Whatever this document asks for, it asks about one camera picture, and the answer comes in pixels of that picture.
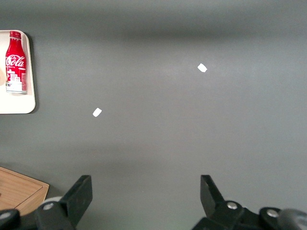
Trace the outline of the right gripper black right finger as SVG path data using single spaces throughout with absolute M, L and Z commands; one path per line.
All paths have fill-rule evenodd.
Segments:
M 200 199 L 205 217 L 194 230 L 260 230 L 259 216 L 235 201 L 226 201 L 209 175 L 201 176 Z

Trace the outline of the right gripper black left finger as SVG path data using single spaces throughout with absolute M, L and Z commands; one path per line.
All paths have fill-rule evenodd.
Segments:
M 75 230 L 92 199 L 92 178 L 82 175 L 63 197 L 44 202 L 35 211 L 37 228 Z

